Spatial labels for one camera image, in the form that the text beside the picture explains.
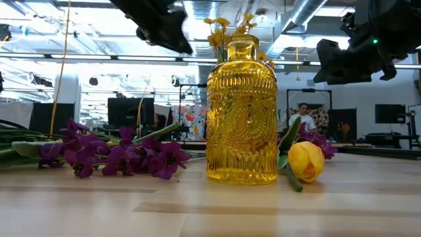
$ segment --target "fluorescent light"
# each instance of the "fluorescent light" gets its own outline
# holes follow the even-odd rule
[[[137,56],[118,56],[119,60],[129,61],[175,61],[174,57],[137,57]]]
[[[397,69],[421,69],[421,65],[395,65]]]
[[[283,60],[273,60],[275,65],[303,65],[302,61],[283,61]]]
[[[315,16],[336,16],[342,17],[347,13],[354,13],[355,9],[352,7],[322,7],[317,11]]]
[[[216,59],[210,58],[183,58],[185,62],[194,62],[194,63],[216,63]]]
[[[54,59],[62,59],[64,55],[52,55]],[[66,55],[66,59],[111,59],[110,56],[106,55]]]
[[[44,58],[44,55],[36,53],[0,53],[0,57]]]

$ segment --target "glass vase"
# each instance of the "glass vase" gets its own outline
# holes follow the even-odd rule
[[[256,37],[233,35],[226,45],[228,61],[208,77],[207,176],[228,184],[269,184],[278,177],[276,76],[256,62]]]

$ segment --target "duct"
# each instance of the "duct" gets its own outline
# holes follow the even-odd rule
[[[311,18],[322,8],[328,0],[296,0],[292,10],[278,17],[273,35],[274,43],[269,47],[266,54],[270,59],[276,59],[284,50],[282,34],[305,34],[307,24]]]

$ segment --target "black monitor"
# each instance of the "black monitor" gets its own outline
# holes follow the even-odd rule
[[[108,98],[108,123],[116,129],[121,126],[137,127],[137,112],[141,98]],[[154,124],[154,99],[143,98],[140,123]]]
[[[404,124],[405,113],[405,105],[376,105],[376,123]]]
[[[29,129],[46,134],[50,133],[53,107],[53,103],[34,103]],[[60,134],[60,129],[66,128],[70,118],[74,118],[74,104],[58,103],[55,111],[53,133]]]

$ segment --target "wall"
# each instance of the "wall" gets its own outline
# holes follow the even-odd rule
[[[412,64],[412,59],[401,62]],[[394,79],[385,82],[379,78],[382,72],[372,75],[373,82],[361,84],[347,84],[342,86],[327,86],[332,90],[334,109],[357,108],[357,136],[363,137],[372,132],[400,132],[408,134],[407,126],[400,124],[376,124],[375,104],[417,104],[418,92],[414,87],[413,70],[398,70]]]
[[[287,108],[287,89],[303,89],[303,88],[314,88],[317,90],[323,90],[324,84],[316,84],[315,86],[307,86],[307,80],[312,80],[315,73],[303,72],[299,74],[300,81],[297,81],[297,73],[292,72],[288,75],[284,73],[277,73],[276,78],[278,79],[278,98],[277,106],[278,109]],[[325,104],[325,108],[329,109],[329,93],[316,92],[316,93],[303,93],[303,92],[289,92],[289,107],[296,108],[299,103],[317,103]]]

